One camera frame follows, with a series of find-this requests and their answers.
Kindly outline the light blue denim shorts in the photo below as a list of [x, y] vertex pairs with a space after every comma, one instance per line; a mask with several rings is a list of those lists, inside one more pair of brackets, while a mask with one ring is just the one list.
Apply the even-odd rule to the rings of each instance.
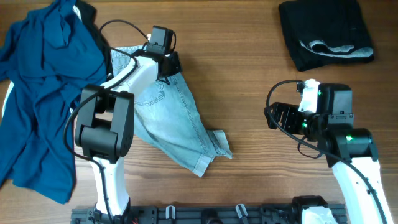
[[225, 132], [204, 127], [181, 73], [135, 97], [134, 134], [199, 177], [214, 158], [233, 157]]

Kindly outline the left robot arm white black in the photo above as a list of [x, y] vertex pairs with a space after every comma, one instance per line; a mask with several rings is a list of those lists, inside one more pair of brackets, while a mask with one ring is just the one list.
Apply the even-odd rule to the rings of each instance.
[[75, 144], [95, 175], [97, 203], [88, 209], [90, 223], [133, 223], [126, 190], [124, 158], [134, 136], [134, 99], [156, 81], [181, 72], [173, 30], [154, 26], [146, 43], [118, 75], [101, 85], [87, 85], [68, 119], [75, 123]]

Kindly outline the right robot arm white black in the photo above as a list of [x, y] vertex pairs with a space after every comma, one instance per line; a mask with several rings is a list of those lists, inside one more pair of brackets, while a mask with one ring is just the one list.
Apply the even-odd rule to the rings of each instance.
[[379, 152], [368, 129], [354, 127], [353, 92], [348, 85], [293, 80], [299, 105], [271, 102], [264, 115], [268, 127], [325, 156], [343, 193], [351, 223], [392, 223], [381, 182]]

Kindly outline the folded black garment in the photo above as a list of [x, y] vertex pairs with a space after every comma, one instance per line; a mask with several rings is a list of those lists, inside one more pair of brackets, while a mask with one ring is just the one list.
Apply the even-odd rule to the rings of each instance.
[[286, 1], [278, 10], [285, 44], [298, 71], [374, 60], [371, 36], [357, 1]]

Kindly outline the black garment under blue shirt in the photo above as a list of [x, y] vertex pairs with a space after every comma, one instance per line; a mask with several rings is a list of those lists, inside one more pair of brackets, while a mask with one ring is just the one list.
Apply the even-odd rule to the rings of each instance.
[[106, 81], [108, 81], [114, 77], [111, 64], [111, 51], [108, 48], [109, 44], [107, 40], [100, 33], [98, 26], [95, 25], [97, 10], [92, 5], [81, 0], [77, 0], [75, 6], [80, 11], [81, 19], [84, 26], [88, 29], [88, 32], [95, 41], [95, 44], [103, 54], [104, 64], [106, 67]]

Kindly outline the dark blue shirt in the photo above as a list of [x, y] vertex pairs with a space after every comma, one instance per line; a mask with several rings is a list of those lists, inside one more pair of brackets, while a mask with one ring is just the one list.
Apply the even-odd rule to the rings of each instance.
[[1, 78], [13, 83], [1, 122], [1, 179], [61, 204], [75, 185], [67, 119], [82, 89], [106, 77], [103, 54], [74, 6], [55, 1], [30, 11], [1, 47]]

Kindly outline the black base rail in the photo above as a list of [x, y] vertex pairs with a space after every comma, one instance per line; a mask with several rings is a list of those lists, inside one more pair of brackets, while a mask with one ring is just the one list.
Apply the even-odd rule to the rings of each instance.
[[290, 204], [264, 204], [245, 206], [247, 214], [239, 215], [235, 206], [218, 207], [167, 207], [132, 206], [128, 223], [205, 223], [210, 217], [216, 217], [223, 223], [298, 223], [298, 210]]

